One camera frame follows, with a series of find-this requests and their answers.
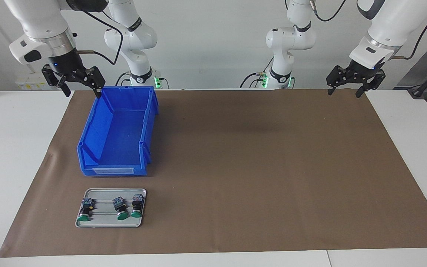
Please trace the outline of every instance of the white table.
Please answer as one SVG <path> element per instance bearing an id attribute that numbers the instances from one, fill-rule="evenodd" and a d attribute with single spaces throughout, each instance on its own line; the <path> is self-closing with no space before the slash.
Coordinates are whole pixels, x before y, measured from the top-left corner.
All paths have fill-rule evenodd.
<path id="1" fill-rule="evenodd" d="M 427 198 L 427 104 L 406 91 L 367 93 Z M 69 98 L 60 92 L 0 92 L 0 247 L 24 199 Z M 0 258 L 0 266 L 427 266 L 427 248 L 318 250 L 123 256 Z"/>

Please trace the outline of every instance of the white label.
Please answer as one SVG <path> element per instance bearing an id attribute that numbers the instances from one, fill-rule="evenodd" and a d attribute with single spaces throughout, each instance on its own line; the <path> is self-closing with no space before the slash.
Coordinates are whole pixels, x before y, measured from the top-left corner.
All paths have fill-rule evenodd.
<path id="1" fill-rule="evenodd" d="M 93 168 L 96 174 L 134 174 L 134 168 Z"/>

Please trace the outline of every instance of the brown paper mat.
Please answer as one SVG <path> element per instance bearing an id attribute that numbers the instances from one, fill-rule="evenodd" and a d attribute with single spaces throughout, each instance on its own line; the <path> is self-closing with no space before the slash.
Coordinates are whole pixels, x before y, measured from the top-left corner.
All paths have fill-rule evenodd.
<path id="1" fill-rule="evenodd" d="M 81 173 L 92 94 L 73 96 L 0 257 L 427 247 L 427 201 L 351 90 L 158 92 L 141 178 Z M 141 227 L 76 228 L 88 188 L 145 188 Z"/>

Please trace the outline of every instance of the green indicator light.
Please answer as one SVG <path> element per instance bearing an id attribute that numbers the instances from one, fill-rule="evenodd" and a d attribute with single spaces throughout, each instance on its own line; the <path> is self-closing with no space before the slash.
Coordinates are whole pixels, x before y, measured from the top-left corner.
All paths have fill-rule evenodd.
<path id="1" fill-rule="evenodd" d="M 125 220 L 128 217 L 129 217 L 129 214 L 127 214 L 126 212 L 122 212 L 117 216 L 117 219 L 118 220 Z"/>
<path id="2" fill-rule="evenodd" d="M 87 215 L 83 214 L 83 215 L 78 216 L 77 220 L 78 221 L 90 221 L 90 218 Z"/>
<path id="3" fill-rule="evenodd" d="M 133 218 L 141 218 L 141 213 L 139 211 L 135 211 L 131 214 L 131 217 Z"/>
<path id="4" fill-rule="evenodd" d="M 268 80 L 269 80 L 269 77 L 268 77 L 268 76 L 266 76 L 266 77 L 263 79 L 263 84 L 262 84 L 262 87 L 263 87 L 263 88 L 267 88 L 267 87 L 268 87 Z"/>
<path id="5" fill-rule="evenodd" d="M 159 81 L 159 78 L 154 77 L 154 82 L 156 83 L 156 88 L 160 88 L 161 87 L 161 82 Z"/>

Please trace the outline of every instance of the white wall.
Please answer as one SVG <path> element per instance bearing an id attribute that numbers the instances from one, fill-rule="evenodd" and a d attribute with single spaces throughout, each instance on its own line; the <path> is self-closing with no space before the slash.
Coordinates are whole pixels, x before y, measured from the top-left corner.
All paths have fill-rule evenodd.
<path id="1" fill-rule="evenodd" d="M 261 0 L 135 0 L 144 22 L 153 27 L 158 45 L 147 50 L 152 66 L 168 78 L 171 88 L 236 88 L 244 77 L 261 71 L 272 56 L 265 43 L 268 30 L 290 27 L 284 2 Z M 318 1 L 322 17 L 337 10 L 341 0 Z M 106 27 L 80 12 L 63 11 L 76 38 L 78 49 L 93 49 L 114 58 L 106 47 Z M 331 22 L 313 19 L 317 45 L 297 51 L 293 76 L 296 88 L 326 88 L 325 77 L 335 65 L 347 66 L 349 53 L 366 33 L 370 22 L 357 11 L 355 0 L 349 0 Z M 4 35 L 11 40 L 22 34 L 22 28 L 0 0 L 0 90 L 17 89 L 17 73 L 29 73 L 19 65 L 7 48 Z M 420 30 L 410 37 L 400 55 L 408 56 Z M 413 60 L 392 61 L 385 65 L 387 79 L 381 88 L 393 88 L 427 50 L 427 34 Z M 128 69 L 123 59 L 111 66 L 101 57 L 82 55 L 86 67 L 98 66 L 107 85 Z M 39 70 L 43 63 L 33 64 Z"/>

